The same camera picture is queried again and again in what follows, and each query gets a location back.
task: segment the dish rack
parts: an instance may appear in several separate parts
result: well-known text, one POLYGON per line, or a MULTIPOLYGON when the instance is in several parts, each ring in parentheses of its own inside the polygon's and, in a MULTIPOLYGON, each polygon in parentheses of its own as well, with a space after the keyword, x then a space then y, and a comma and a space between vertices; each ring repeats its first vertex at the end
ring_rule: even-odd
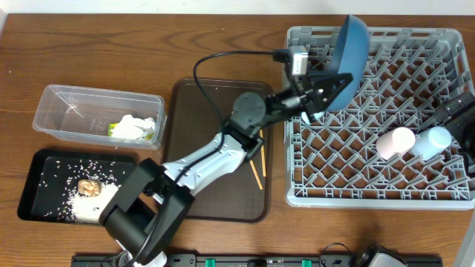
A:
MULTIPOLYGON (((323 70, 339 29, 291 27, 286 46, 306 46, 310 67, 323 70)), ((308 208, 474 208, 475 179, 466 174, 455 139, 427 162, 411 153, 386 161, 376 152, 382 134, 433 127, 438 105, 474 92, 462 36, 453 29, 368 29, 364 76, 347 109, 311 125, 300 117, 285 124, 286 201, 308 208)))

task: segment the plastic tray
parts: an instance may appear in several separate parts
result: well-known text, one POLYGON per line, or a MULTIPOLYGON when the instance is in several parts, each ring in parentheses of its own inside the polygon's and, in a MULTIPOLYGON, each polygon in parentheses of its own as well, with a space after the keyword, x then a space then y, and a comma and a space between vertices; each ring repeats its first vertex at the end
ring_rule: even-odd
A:
MULTIPOLYGON (((312 68, 331 60, 339 27, 292 27, 286 46, 310 48, 312 68)), ((474 207, 454 140, 424 162, 376 153, 385 132, 436 125, 442 102, 473 93, 462 36, 452 29, 370 27, 370 53, 357 96, 343 111, 285 126, 286 201, 295 207, 466 210, 474 207)))
POLYGON ((39 102, 33 128, 57 139, 122 148, 159 149, 166 115, 161 96, 115 90, 48 85, 39 102), (150 140, 108 136, 109 124, 124 115, 156 121, 150 140))
MULTIPOLYGON (((244 92, 261 96, 271 93, 268 85, 260 82, 201 79, 204 90, 217 104, 224 117, 230 116, 234 100, 244 92)), ((219 128, 212 107, 198 90, 193 79, 179 81, 173 89, 170 119, 166 131, 165 162, 183 158, 212 140, 219 128)), ((269 211, 272 171, 272 128, 263 130, 265 139, 266 177, 263 178, 261 153, 253 159, 263 190, 249 164, 217 179, 204 188, 193 203, 188 216, 195 219, 227 220, 257 223, 269 211)))
POLYGON ((18 207, 19 218, 49 223, 99 225, 99 223, 75 222, 71 220, 67 212, 69 209, 66 203, 68 201, 67 191, 68 189, 74 189, 80 179, 87 179, 85 175, 80 174, 77 170, 80 169, 81 165, 87 169, 90 160, 102 166, 101 168, 97 167, 97 173, 100 169, 101 172, 107 175, 114 175, 115 180, 109 180, 107 177, 99 175, 99 181, 111 182, 115 185, 121 185, 135 168, 134 160, 129 156, 42 149, 33 156, 18 207), (79 175, 79 178, 72 179, 68 183, 68 177, 76 177, 77 175, 79 175))

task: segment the green clip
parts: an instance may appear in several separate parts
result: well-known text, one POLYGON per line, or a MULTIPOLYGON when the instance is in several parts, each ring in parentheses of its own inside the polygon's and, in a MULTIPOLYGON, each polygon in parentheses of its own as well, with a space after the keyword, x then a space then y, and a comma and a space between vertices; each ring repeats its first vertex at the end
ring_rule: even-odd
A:
POLYGON ((312 267, 311 260, 302 260, 302 267, 312 267))
POLYGON ((206 259, 205 267, 215 267, 216 260, 215 259, 206 259))

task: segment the plastic container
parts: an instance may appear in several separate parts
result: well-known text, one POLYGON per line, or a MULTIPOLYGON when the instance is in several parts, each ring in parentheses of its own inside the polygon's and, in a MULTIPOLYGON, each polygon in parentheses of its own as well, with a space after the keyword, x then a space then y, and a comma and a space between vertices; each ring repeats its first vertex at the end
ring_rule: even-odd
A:
POLYGON ((33 128, 64 141, 156 150, 161 146, 166 121, 163 104, 162 97, 143 93, 48 85, 39 102, 33 128), (108 136, 109 124, 120 122, 127 114, 155 119, 150 140, 108 136))
POLYGON ((380 136, 376 141, 376 150, 381 158, 388 160, 395 154, 406 154, 415 141, 416 137, 410 129, 399 127, 380 136))
POLYGON ((436 126, 420 133, 410 152, 414 156, 422 155, 422 160, 427 161, 444 152, 451 143, 451 133, 443 127, 436 126))

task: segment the white tissue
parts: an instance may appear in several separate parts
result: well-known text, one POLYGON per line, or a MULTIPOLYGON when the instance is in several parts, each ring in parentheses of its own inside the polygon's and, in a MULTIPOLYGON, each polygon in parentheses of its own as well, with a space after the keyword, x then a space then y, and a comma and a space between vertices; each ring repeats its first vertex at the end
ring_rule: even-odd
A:
POLYGON ((152 118, 138 119, 132 115, 125 115, 117 123, 114 129, 111 129, 111 136, 125 139, 145 139, 154 132, 155 121, 152 118))

